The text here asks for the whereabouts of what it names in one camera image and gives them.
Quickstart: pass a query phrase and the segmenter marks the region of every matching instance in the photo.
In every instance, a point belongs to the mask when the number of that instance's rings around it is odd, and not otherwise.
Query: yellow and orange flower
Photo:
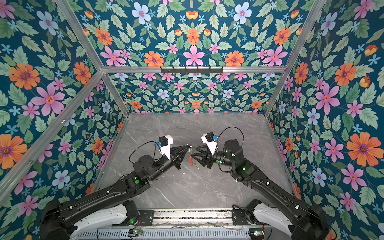
[[[295,186],[295,190],[297,192],[297,195],[299,196],[299,200],[301,200],[301,190],[300,188],[297,186],[297,183],[293,183],[293,185]]]
[[[329,233],[325,238],[325,240],[339,240],[339,239],[336,237],[336,235],[333,233],[332,230],[329,230]]]
[[[368,164],[373,167],[379,164],[376,158],[383,158],[384,150],[377,148],[381,142],[377,137],[370,138],[369,133],[361,132],[351,136],[352,142],[347,142],[347,149],[351,150],[348,155],[352,160],[357,159],[357,164],[365,167]]]
[[[199,42],[200,34],[197,32],[195,28],[191,28],[189,30],[189,33],[187,33],[187,41],[192,44],[196,45],[196,43]]]
[[[296,68],[295,82],[297,84],[301,85],[307,79],[307,74],[308,74],[307,67],[308,67],[308,64],[301,63],[300,66]]]
[[[181,29],[176,29],[176,31],[175,31],[175,35],[176,36],[181,36]]]
[[[205,35],[205,36],[209,36],[209,35],[211,35],[211,34],[212,34],[212,33],[211,33],[211,30],[209,30],[209,29],[207,29],[207,28],[204,30],[204,35]]]
[[[291,29],[289,28],[282,28],[280,31],[277,31],[276,36],[273,38],[275,41],[275,44],[283,45],[286,41],[288,41],[288,38],[291,36]]]
[[[122,122],[120,122],[120,123],[118,124],[118,132],[120,132],[121,127],[122,127]]]
[[[159,53],[155,53],[154,51],[149,51],[144,55],[144,62],[148,64],[148,67],[162,67],[164,66],[164,59],[161,58]]]
[[[199,15],[198,11],[186,11],[185,15],[187,16],[187,19],[197,19],[197,16]]]
[[[92,147],[93,147],[92,151],[95,154],[101,153],[101,151],[103,150],[103,147],[104,147],[103,140],[101,138],[96,139],[95,143],[92,145]]]
[[[360,79],[360,86],[362,86],[363,88],[369,87],[370,83],[371,83],[371,80],[369,79],[368,76],[365,76],[362,79]]]
[[[0,135],[0,164],[2,169],[13,167],[13,162],[18,162],[23,154],[27,151],[27,145],[22,144],[24,139],[15,136],[12,139],[11,134]]]
[[[75,63],[74,66],[75,68],[73,69],[73,73],[76,74],[77,81],[85,85],[91,78],[88,66],[86,66],[83,62]]]
[[[9,79],[16,82],[15,85],[19,88],[24,87],[26,90],[31,90],[40,82],[39,72],[29,64],[18,63],[17,68],[11,67],[9,72],[11,73]]]
[[[132,101],[131,105],[134,109],[140,109],[141,108],[141,103],[138,103],[137,101]]]
[[[199,107],[201,107],[201,103],[199,102],[199,101],[194,101],[193,103],[192,103],[192,107],[194,107],[194,108],[199,108]]]
[[[99,42],[103,43],[104,45],[112,45],[112,37],[111,34],[108,31],[105,31],[103,28],[96,28],[95,36],[98,38]]]
[[[251,106],[252,106],[252,108],[257,109],[257,108],[261,107],[262,104],[263,103],[261,101],[254,101]]]
[[[240,67],[244,62],[243,53],[239,53],[239,51],[233,51],[233,53],[228,53],[224,62],[226,62],[227,67]]]
[[[292,150],[293,150],[293,142],[292,142],[292,139],[287,138],[287,139],[285,140],[285,147],[287,148],[288,151],[292,151]]]
[[[295,17],[297,17],[297,15],[299,15],[299,10],[295,10],[295,11],[293,11],[292,13],[291,13],[291,18],[295,18]]]
[[[353,63],[343,64],[340,66],[340,69],[336,71],[335,82],[337,85],[347,86],[349,81],[352,81],[355,78],[356,67],[353,66]]]
[[[95,183],[91,183],[89,187],[87,187],[87,190],[85,190],[85,195],[90,195],[92,193],[93,188],[95,187]]]
[[[93,19],[93,13],[91,13],[90,11],[85,11],[84,14],[89,18],[89,19]]]
[[[365,51],[364,51],[364,54],[366,56],[370,56],[372,54],[374,54],[379,48],[376,46],[376,45],[369,45]]]

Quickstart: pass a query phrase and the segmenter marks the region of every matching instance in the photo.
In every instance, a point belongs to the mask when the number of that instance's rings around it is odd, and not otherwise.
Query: horizontal metal bar
[[[48,144],[59,133],[64,126],[66,120],[69,120],[72,114],[84,101],[85,97],[94,89],[102,77],[102,72],[97,71],[89,82],[77,93],[72,101],[64,108],[64,110],[56,117],[51,125],[40,135],[35,143],[21,157],[13,168],[4,176],[0,182],[0,205],[24,177],[33,163],[45,151]]]
[[[119,94],[116,86],[112,83],[111,77],[108,74],[104,74],[103,81],[104,81],[105,85],[107,86],[109,92],[111,93],[113,99],[115,100],[116,104],[119,106],[122,114],[125,117],[128,117],[128,115],[129,115],[128,109],[125,106],[125,104],[121,98],[121,95]]]
[[[215,71],[221,69],[224,73],[283,73],[286,68],[285,66],[211,67],[210,72],[215,73]],[[209,70],[209,67],[199,67],[199,71],[197,70],[197,67],[103,67],[104,73],[162,73],[164,71],[168,71],[169,73],[187,73],[190,71],[199,73],[204,71],[205,73],[207,70]]]
[[[155,212],[154,218],[171,217],[230,217],[232,218],[232,212]]]
[[[101,67],[103,66],[103,63],[101,62],[99,55],[93,48],[87,35],[85,35],[84,28],[82,27],[81,23],[73,12],[71,5],[67,0],[56,0],[55,2],[59,7],[60,11],[63,13],[72,31],[75,33],[81,46],[87,53],[89,59],[92,61],[93,66],[96,68],[97,71],[100,71]]]
[[[312,8],[309,11],[308,16],[303,24],[301,33],[297,38],[296,44],[293,47],[292,52],[287,60],[286,71],[280,77],[279,82],[277,83],[275,90],[273,91],[272,96],[269,99],[268,107],[264,112],[265,116],[268,117],[269,113],[271,112],[272,107],[274,106],[280,92],[282,91],[284,83],[288,79],[289,74],[292,71],[293,65],[295,64],[301,50],[303,49],[304,44],[313,28],[313,25],[315,24],[317,17],[319,16],[321,9],[323,8],[326,1],[327,0],[314,0]]]
[[[100,190],[101,183],[103,182],[103,179],[106,176],[105,173],[106,173],[106,171],[108,171],[109,166],[111,165],[111,163],[113,161],[113,157],[114,157],[114,155],[115,155],[115,153],[119,147],[121,138],[124,135],[124,131],[125,131],[125,128],[127,127],[127,125],[128,125],[128,118],[125,118],[124,122],[122,123],[122,127],[120,129],[120,132],[118,133],[118,135],[114,141],[114,144],[109,151],[108,157],[107,157],[107,159],[105,159],[103,169],[100,171],[99,176],[97,177],[97,180],[95,182],[95,185],[94,185],[92,192]]]

